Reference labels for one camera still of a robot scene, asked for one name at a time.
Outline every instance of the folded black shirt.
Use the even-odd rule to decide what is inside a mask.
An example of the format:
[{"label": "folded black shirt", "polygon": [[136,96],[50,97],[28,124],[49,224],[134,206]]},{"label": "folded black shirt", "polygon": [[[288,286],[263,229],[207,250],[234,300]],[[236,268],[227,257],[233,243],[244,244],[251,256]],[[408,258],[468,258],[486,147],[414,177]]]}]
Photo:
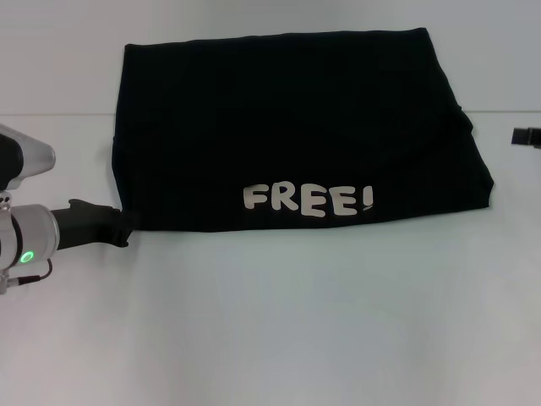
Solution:
[{"label": "folded black shirt", "polygon": [[425,29],[127,45],[112,165],[142,230],[328,228],[484,208]]}]

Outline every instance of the white table surface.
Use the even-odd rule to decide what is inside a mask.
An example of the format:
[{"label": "white table surface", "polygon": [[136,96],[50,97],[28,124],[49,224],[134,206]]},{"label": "white table surface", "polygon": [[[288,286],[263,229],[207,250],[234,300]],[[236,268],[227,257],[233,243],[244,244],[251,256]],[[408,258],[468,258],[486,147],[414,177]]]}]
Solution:
[{"label": "white table surface", "polygon": [[[110,155],[125,43],[427,26],[467,110],[541,111],[540,11],[533,0],[3,0],[0,122],[57,152],[15,203],[119,206]],[[496,182],[488,210],[135,233],[125,250],[58,252],[49,279],[0,297],[0,405],[539,405],[541,151],[510,138],[541,127],[541,113],[470,117]]]}]

